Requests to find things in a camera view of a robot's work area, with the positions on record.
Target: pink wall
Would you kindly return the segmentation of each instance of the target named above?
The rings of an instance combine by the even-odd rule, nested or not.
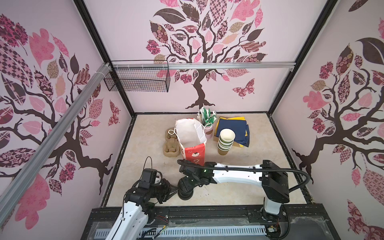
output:
[[[0,192],[102,60],[72,1],[12,1],[0,17]],[[117,92],[95,90],[20,199],[1,239],[79,239],[99,207],[130,122]]]
[[[273,116],[341,239],[384,238],[383,9],[340,1]]]

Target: tree decal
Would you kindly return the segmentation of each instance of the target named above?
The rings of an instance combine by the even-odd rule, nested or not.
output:
[[[384,65],[384,43],[376,38],[358,41],[362,43],[363,57],[348,45],[336,64],[328,62],[320,68],[321,80],[311,86],[315,91],[303,98],[313,110],[308,116],[317,135],[313,149],[308,156],[292,150],[301,160],[300,169],[305,168],[311,174],[311,165],[319,152],[326,144],[335,145],[332,153],[339,154],[340,164],[348,160],[354,163],[351,173],[354,184],[359,185],[362,179],[368,192],[384,205],[384,177],[369,169],[374,166],[384,170],[384,150],[369,146],[372,142],[384,144],[384,119],[377,114],[383,111],[384,73],[364,68],[365,61]],[[354,125],[345,127],[346,123]],[[357,153],[362,155],[366,166],[363,177],[356,162]]]
[[[171,8],[157,11],[154,16],[162,17],[168,24],[163,26],[150,21],[156,40],[149,40],[147,50],[155,56],[155,63],[168,60],[171,63],[229,63],[260,62],[266,54],[255,53],[266,42],[255,42],[263,29],[257,29],[263,19],[261,7],[254,10],[260,0],[230,0],[237,4],[232,15],[227,11],[227,0],[195,0],[188,2],[161,0]],[[218,75],[225,81],[249,73],[246,69],[228,69],[225,73],[217,69],[170,70],[175,82],[192,83],[198,99],[186,108],[214,106],[205,99],[203,80],[217,81]],[[253,92],[253,79],[245,88],[233,91],[244,97]]]

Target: black cable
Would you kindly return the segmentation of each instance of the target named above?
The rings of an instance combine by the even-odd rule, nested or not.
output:
[[[182,162],[181,159],[177,160],[177,163],[180,165],[183,165],[183,166],[187,166],[187,167],[197,167],[197,168],[211,169],[211,170],[221,170],[221,171],[231,170],[231,171],[243,171],[243,172],[295,172],[295,173],[299,173],[299,174],[305,176],[305,180],[302,181],[301,183],[297,184],[296,186],[291,187],[289,189],[289,192],[292,192],[296,189],[299,189],[299,188],[305,186],[307,183],[309,183],[309,181],[311,179],[308,173],[301,171],[301,170],[298,170],[298,169],[293,169],[293,168],[253,169],[253,168],[246,168],[246,167],[207,167],[207,166],[200,166],[200,165],[192,164],[192,163],[191,164],[185,163],[185,162]]]

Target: black frame edge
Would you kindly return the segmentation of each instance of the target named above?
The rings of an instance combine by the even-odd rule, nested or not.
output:
[[[109,65],[110,65],[110,67],[112,69],[111,74],[114,75],[114,79],[118,79],[116,81],[116,85],[120,85],[121,86],[120,89],[118,88],[120,96],[121,96],[121,98],[122,98],[122,100],[123,100],[123,102],[124,102],[128,112],[129,112],[129,114],[133,118],[134,115],[135,115],[135,111],[133,110],[133,107],[132,107],[132,105],[131,105],[131,103],[130,103],[130,101],[128,99],[128,96],[127,96],[126,92],[121,90],[122,89],[122,85],[121,85],[120,79],[118,78],[118,75],[117,75],[115,69],[113,68],[112,61],[109,58],[109,55],[107,53],[107,50],[106,50],[103,42],[101,41],[101,37],[100,37],[98,31],[96,30],[96,26],[93,23],[91,15],[89,14],[88,9],[87,9],[84,1],[83,0],[73,0],[73,2],[75,3],[81,18],[83,19],[84,24],[87,27],[88,32],[91,35],[91,37],[93,39],[93,42],[95,43],[96,48],[98,49],[99,54],[100,54],[102,60],[104,62],[106,62],[106,63],[109,63]]]
[[[136,118],[137,118],[137,114],[135,114],[135,116],[131,119],[131,123],[129,124],[129,128],[128,128],[127,134],[125,135],[125,138],[123,140],[123,144],[121,146],[119,156],[116,159],[116,163],[114,165],[114,169],[112,171],[111,178],[108,181],[108,185],[107,185],[106,191],[104,193],[103,200],[101,202],[101,207],[107,206],[109,195],[111,194],[113,184],[116,180],[116,176],[118,174],[122,158],[123,158],[125,150],[127,148],[129,137],[131,136],[131,133],[133,130],[133,126],[135,125]]]
[[[307,40],[305,41],[303,48],[300,50],[300,53],[298,57],[296,58],[296,65],[293,68],[293,71],[290,71],[287,75],[287,77],[284,80],[284,83],[282,84],[278,94],[276,95],[275,99],[272,102],[271,107],[269,108],[268,113],[273,114],[273,112],[276,110],[279,102],[283,98],[285,91],[288,89],[289,85],[291,84],[293,78],[295,77],[299,67],[303,63],[305,57],[307,56],[308,51],[311,49],[314,41],[316,40],[317,36],[319,35],[321,29],[323,28],[324,24],[328,20],[329,15],[331,14],[334,6],[336,5],[338,0],[328,0],[325,4],[323,10],[321,11],[315,25],[313,26],[311,33],[309,34]]]

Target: wall mural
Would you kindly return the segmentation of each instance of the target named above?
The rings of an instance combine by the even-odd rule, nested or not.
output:
[[[0,37],[4,40],[0,40],[0,71],[2,83],[7,91],[0,96],[0,103],[5,105],[0,109],[0,149],[11,141],[14,148],[0,154],[1,178],[14,178],[21,171],[20,166],[28,162],[35,152],[35,149],[23,147],[25,143],[21,141],[30,140],[36,143],[36,146],[40,145],[90,79],[88,64],[80,69],[75,54],[70,54],[60,39],[51,36],[50,39],[49,32],[43,28],[40,29],[40,34],[32,33],[28,36],[19,23],[14,24],[5,15],[0,16]],[[30,56],[30,53],[27,54],[28,48],[24,48],[28,44],[36,61],[34,66],[29,66],[16,51],[17,47],[21,46],[25,54]],[[50,62],[47,68],[43,69],[41,66],[46,60]],[[66,142],[52,152],[50,159],[43,166],[50,168],[47,176],[38,174],[32,186],[20,199],[15,220],[26,218],[27,229],[36,225],[39,218],[37,211],[46,207],[50,190],[63,194],[62,185],[72,180],[79,168],[92,167],[98,170],[99,194],[101,193],[103,177],[109,175],[112,169],[107,169],[112,154],[102,161],[85,156],[82,149],[88,146],[87,139],[92,137],[88,129],[101,124],[98,117],[104,99],[98,98],[100,89],[99,84],[71,124],[69,131],[65,133]],[[117,115],[120,110],[112,101],[109,103],[112,110],[108,122],[110,126],[119,122]]]
[[[162,17],[169,24],[164,26],[150,21],[151,31],[156,40],[149,40],[146,49],[155,56],[155,63],[168,60],[171,63],[229,63],[260,62],[267,54],[258,52],[266,42],[255,42],[263,29],[257,29],[263,19],[260,0],[228,0],[235,7],[232,15],[227,14],[227,0],[160,0],[169,8],[157,11],[154,16]],[[183,23],[179,28],[175,24]],[[247,69],[227,69],[226,74],[217,69],[170,70],[175,82],[193,82],[198,99],[186,108],[203,105],[212,106],[205,99],[202,81],[216,81],[218,75],[224,80],[249,73]],[[254,91],[254,79],[245,88],[233,91],[244,97]]]

